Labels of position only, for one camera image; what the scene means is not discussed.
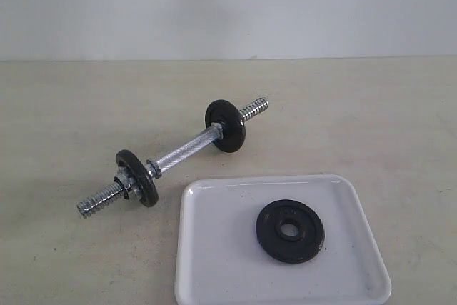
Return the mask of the black weight plate end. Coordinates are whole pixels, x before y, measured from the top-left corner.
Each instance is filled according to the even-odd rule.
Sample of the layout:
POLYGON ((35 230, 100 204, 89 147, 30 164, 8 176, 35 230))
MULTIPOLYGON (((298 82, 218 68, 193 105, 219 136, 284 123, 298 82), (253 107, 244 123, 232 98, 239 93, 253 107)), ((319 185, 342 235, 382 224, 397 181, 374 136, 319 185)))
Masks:
POLYGON ((246 127, 241 112, 229 101, 218 99, 209 104, 205 113, 205 125, 219 123, 222 138, 214 145, 226 153, 234 153, 242 146, 246 138, 246 127))

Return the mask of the chrome threaded dumbbell bar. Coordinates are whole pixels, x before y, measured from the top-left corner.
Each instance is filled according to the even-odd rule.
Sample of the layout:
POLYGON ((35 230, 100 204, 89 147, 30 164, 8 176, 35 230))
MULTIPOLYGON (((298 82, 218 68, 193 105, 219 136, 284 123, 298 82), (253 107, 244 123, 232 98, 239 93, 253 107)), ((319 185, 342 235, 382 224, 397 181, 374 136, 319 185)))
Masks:
MULTIPOLYGON (((268 100, 266 100, 263 97, 260 97, 238 110, 242 114, 246 127, 246 122, 248 120, 252 119, 255 116, 258 116, 267 109, 268 100)), ((148 159, 146 160, 146 162, 142 162, 142 164, 146 167, 149 175, 152 177, 154 182, 155 179, 161 178, 166 171, 168 171, 175 165, 181 163, 183 160, 189 158, 190 156, 194 155, 195 153, 199 152, 205 147, 211 144, 214 145, 214 142, 221 138, 221 125, 219 123, 212 123, 209 127, 206 126, 206 128, 203 131, 198 133, 194 138, 192 138, 190 141, 187 141, 185 144, 178 147, 177 149, 170 151, 169 153, 167 153, 166 155, 162 156, 157 160, 148 159)), ((125 173, 125 175, 127 175, 129 178, 131 184, 129 192, 130 199, 133 198, 139 201, 141 198, 141 191, 136 185, 133 176, 130 175, 126 167, 118 167, 117 165, 117 172, 118 171, 125 173)), ((86 219, 94 215, 96 212, 102 210, 109 204, 112 204, 114 201, 118 199, 124 199, 124 197, 121 194, 120 187, 113 181, 111 184, 105 186, 101 190, 97 191, 95 194, 80 201, 76 205, 76 208, 80 215, 86 219)))

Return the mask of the black weight plate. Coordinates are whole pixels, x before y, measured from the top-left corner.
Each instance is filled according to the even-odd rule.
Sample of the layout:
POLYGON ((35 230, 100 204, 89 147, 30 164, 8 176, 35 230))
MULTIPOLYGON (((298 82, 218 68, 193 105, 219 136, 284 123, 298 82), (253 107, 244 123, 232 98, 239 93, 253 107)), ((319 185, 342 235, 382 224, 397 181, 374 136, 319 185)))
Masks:
POLYGON ((140 203, 148 208, 154 206, 159 200, 156 186, 146 167, 137 156, 133 152, 123 149, 117 152, 116 163, 118 167, 126 167, 130 175, 133 176, 141 191, 140 203))
POLYGON ((273 201, 256 219, 256 237, 263 250, 278 261, 300 264, 321 250, 322 220, 309 206, 291 199, 273 201))

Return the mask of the chrome spinlock collar nut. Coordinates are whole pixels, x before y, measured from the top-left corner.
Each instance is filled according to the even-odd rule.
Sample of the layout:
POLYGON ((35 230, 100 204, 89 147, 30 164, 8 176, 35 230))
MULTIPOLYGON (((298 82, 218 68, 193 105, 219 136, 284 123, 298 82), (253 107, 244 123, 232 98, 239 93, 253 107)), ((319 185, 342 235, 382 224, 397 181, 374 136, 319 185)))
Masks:
POLYGON ((120 187, 121 194, 125 199, 130 199, 131 184, 125 173, 118 171, 114 177, 114 182, 120 187))

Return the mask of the white rectangular plastic tray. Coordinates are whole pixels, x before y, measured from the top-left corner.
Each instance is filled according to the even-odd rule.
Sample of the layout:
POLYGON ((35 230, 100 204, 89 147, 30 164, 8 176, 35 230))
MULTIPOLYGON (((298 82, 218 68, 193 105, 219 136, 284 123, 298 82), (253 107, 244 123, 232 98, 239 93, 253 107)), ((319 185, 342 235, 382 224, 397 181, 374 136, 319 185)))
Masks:
POLYGON ((207 179, 182 196, 176 258, 179 304, 384 304, 391 280, 353 185, 335 174, 207 179), (290 199, 323 223, 321 250, 287 264, 269 256, 255 223, 290 199))

